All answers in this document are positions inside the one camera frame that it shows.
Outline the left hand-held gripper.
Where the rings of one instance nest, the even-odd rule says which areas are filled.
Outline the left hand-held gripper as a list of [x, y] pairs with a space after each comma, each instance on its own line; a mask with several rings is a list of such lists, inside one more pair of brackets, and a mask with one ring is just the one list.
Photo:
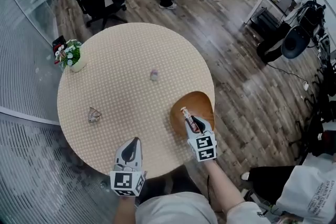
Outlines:
[[110, 172], [110, 186], [118, 196], [139, 197], [146, 172], [122, 165], [129, 163], [131, 166], [141, 166], [142, 159], [142, 144], [138, 137], [127, 140], [117, 149], [115, 162], [118, 164]]

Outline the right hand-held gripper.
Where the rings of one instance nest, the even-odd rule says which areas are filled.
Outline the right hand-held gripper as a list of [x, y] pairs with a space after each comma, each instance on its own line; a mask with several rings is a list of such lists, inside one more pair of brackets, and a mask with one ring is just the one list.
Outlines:
[[187, 133], [187, 143], [198, 162], [204, 162], [217, 158], [217, 141], [212, 131], [210, 123], [199, 117], [193, 116], [196, 131], [190, 126], [188, 120], [185, 120]]

